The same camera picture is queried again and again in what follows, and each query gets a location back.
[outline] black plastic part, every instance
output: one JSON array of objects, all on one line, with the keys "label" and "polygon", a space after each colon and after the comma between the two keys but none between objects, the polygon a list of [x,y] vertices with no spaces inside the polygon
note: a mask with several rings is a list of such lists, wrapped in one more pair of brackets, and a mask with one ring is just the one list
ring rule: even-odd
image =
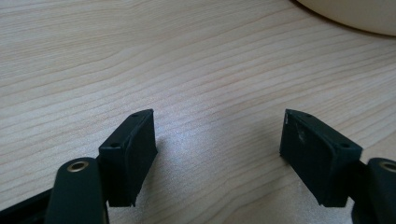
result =
[{"label": "black plastic part", "polygon": [[51,189],[0,212],[0,223],[44,223]]},{"label": "black plastic part", "polygon": [[369,191],[369,169],[363,162],[355,163],[344,172],[351,174],[346,183],[349,197],[355,202],[352,209],[354,224],[378,223]]},{"label": "black plastic part", "polygon": [[79,158],[59,168],[45,223],[108,223],[96,159]]},{"label": "black plastic part", "polygon": [[319,119],[287,109],[280,155],[326,207],[344,207],[347,168],[361,157],[360,146]]},{"label": "black plastic part", "polygon": [[156,154],[152,109],[129,116],[99,147],[97,160],[110,206],[135,205]]},{"label": "black plastic part", "polygon": [[381,224],[396,223],[396,162],[370,159],[368,195]]}]

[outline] wooden table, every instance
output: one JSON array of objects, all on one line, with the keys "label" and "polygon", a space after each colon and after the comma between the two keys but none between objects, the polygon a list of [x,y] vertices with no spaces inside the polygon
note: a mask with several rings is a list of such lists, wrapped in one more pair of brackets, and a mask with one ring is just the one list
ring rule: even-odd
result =
[{"label": "wooden table", "polygon": [[0,209],[153,108],[159,154],[112,223],[350,223],[278,154],[302,110],[396,160],[396,38],[291,1],[2,1]]}]

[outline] wood grain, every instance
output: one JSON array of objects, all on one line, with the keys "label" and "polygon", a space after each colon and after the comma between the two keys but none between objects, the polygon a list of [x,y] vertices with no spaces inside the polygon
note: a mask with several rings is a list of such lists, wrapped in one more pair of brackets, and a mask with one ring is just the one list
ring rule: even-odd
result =
[{"label": "wood grain", "polygon": [[396,42],[290,1],[0,3],[0,209],[153,108],[158,154],[112,223],[350,223],[278,156],[285,108],[396,160]]}]

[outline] metal rivet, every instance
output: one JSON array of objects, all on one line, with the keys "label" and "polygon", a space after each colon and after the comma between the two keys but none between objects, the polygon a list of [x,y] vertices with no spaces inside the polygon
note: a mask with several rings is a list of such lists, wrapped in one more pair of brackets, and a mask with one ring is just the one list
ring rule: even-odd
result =
[{"label": "metal rivet", "polygon": [[67,167],[67,171],[72,173],[79,172],[85,169],[85,167],[87,167],[88,165],[89,163],[87,161],[76,161]]},{"label": "metal rivet", "polygon": [[388,162],[388,161],[381,161],[379,163],[379,165],[382,168],[386,169],[387,171],[391,171],[393,173],[396,173],[396,164],[395,163]]}]

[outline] light wood surface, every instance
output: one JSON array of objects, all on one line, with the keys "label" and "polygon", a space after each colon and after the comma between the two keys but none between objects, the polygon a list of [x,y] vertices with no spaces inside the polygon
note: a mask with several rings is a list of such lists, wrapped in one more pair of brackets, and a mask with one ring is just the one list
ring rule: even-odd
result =
[{"label": "light wood surface", "polygon": [[285,108],[396,160],[396,38],[291,1],[1,1],[0,209],[153,108],[159,154],[112,223],[351,223],[279,157]]}]

